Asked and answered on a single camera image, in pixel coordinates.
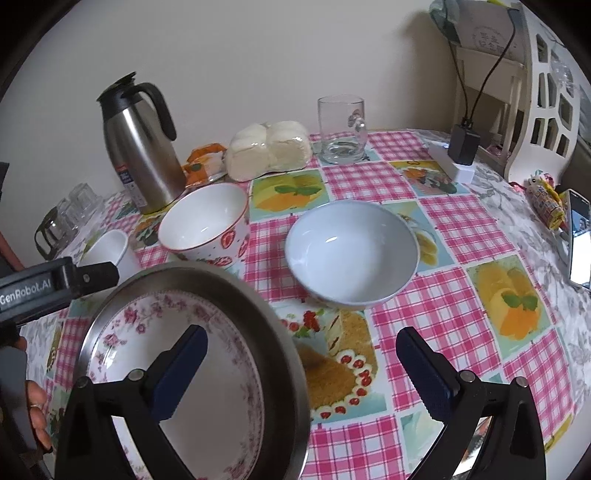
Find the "glass mug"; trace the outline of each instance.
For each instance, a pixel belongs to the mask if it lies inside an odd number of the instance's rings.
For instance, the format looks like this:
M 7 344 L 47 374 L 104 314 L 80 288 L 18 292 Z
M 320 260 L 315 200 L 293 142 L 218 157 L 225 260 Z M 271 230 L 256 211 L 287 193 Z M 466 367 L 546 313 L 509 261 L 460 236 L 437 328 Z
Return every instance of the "glass mug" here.
M 347 165 L 364 158 L 368 131 L 362 98 L 332 95 L 318 99 L 318 122 L 322 137 L 322 160 Z

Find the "black charger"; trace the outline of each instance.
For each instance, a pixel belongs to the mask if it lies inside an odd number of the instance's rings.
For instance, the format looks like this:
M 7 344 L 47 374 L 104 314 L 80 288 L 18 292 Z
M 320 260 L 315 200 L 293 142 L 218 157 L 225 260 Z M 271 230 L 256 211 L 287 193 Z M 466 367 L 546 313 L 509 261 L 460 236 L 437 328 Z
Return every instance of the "black charger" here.
M 472 165 L 480 145 L 480 135 L 471 128 L 469 123 L 454 125 L 452 138 L 449 141 L 447 155 L 460 165 Z

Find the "toy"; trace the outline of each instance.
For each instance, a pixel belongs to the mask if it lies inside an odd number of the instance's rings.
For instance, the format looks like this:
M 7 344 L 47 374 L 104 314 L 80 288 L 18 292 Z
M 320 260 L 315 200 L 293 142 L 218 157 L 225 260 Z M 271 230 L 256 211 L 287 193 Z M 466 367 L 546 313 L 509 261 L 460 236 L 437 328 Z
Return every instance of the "toy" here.
M 544 175 L 532 176 L 525 188 L 525 194 L 544 224 L 550 230 L 557 230 L 566 216 L 558 193 Z

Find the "white bowl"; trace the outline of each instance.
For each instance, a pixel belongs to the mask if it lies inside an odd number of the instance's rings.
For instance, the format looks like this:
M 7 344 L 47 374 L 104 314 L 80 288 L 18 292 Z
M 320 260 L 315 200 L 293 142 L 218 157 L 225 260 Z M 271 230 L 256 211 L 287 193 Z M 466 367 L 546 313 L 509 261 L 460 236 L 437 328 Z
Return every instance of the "white bowl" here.
M 362 310 L 394 297 L 414 277 L 415 235 L 380 205 L 340 200 L 310 210 L 285 243 L 295 278 L 318 299 Z
M 248 197 L 232 183 L 208 185 L 180 199 L 164 216 L 158 240 L 181 260 L 228 267 L 246 252 Z

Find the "chair backrest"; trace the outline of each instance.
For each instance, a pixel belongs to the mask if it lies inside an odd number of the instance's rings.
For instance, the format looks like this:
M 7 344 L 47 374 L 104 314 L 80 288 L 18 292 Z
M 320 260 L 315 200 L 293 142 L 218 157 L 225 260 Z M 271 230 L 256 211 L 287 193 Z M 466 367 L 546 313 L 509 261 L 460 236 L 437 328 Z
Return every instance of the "chair backrest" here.
M 550 30 L 523 4 L 527 67 L 524 123 L 513 153 L 507 159 L 505 179 L 523 184 L 536 170 L 556 182 L 566 169 L 577 141 L 580 93 L 578 84 L 559 81 L 551 66 L 556 44 Z

